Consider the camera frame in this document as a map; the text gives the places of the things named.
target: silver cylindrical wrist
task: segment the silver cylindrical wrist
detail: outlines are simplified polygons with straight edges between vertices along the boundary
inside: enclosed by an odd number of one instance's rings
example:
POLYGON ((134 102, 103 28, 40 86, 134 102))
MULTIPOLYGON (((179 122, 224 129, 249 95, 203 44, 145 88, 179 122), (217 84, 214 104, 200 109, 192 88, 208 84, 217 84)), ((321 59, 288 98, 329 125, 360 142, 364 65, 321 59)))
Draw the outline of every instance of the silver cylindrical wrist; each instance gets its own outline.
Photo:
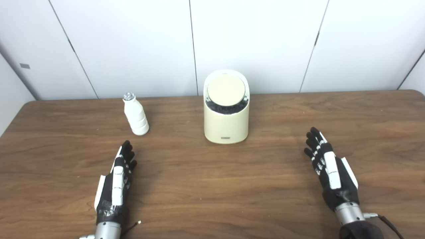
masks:
POLYGON ((119 239, 121 225, 116 222, 101 222, 97 225, 95 239, 119 239))
POLYGON ((341 225, 355 221, 364 221, 363 213, 355 202, 346 202, 335 208, 335 213, 341 225))

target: white bottle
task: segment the white bottle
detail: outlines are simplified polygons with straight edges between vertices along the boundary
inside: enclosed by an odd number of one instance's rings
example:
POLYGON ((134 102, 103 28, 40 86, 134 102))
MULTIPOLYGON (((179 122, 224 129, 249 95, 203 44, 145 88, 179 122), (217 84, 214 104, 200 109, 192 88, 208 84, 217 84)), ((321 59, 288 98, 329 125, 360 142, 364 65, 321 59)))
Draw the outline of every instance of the white bottle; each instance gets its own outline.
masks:
POLYGON ((124 113, 130 124, 131 130, 135 135, 144 135, 149 131, 149 124, 147 123, 145 111, 136 96, 128 92, 122 98, 124 101, 124 113))

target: cream-colored container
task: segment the cream-colored container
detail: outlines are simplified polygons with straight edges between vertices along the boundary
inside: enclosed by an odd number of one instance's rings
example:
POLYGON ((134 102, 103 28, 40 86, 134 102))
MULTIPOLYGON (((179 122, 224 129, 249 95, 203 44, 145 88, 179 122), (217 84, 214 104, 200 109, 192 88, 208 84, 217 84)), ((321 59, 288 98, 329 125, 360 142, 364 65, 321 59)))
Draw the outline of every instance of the cream-colored container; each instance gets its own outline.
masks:
POLYGON ((204 84, 205 137, 218 144, 233 144, 248 136, 249 86, 233 70, 218 70, 204 84))

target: beige lid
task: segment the beige lid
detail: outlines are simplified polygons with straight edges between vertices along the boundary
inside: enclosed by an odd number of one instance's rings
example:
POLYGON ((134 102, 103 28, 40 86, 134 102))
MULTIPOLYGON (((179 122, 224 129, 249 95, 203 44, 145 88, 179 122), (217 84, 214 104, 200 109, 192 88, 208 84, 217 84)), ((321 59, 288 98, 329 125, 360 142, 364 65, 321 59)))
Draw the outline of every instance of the beige lid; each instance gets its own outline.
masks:
POLYGON ((235 105, 245 95, 245 85, 242 80, 229 74, 222 74, 212 79, 207 90, 210 99, 222 106, 235 105))

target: wooden table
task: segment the wooden table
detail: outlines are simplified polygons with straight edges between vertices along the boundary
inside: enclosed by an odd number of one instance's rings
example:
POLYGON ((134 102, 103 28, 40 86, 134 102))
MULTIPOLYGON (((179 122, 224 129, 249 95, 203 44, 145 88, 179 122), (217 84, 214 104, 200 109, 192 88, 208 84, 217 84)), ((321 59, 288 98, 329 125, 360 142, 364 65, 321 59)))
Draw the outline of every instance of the wooden table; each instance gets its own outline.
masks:
POLYGON ((126 238, 338 239, 303 154, 311 126, 347 157, 364 212, 385 215, 406 239, 425 237, 425 98, 417 91, 252 95, 248 138, 234 145, 205 139, 201 97, 140 101, 144 136, 131 133, 121 99, 26 104, 0 138, 0 237, 94 233, 99 176, 128 139, 139 162, 128 224, 143 224, 126 238))

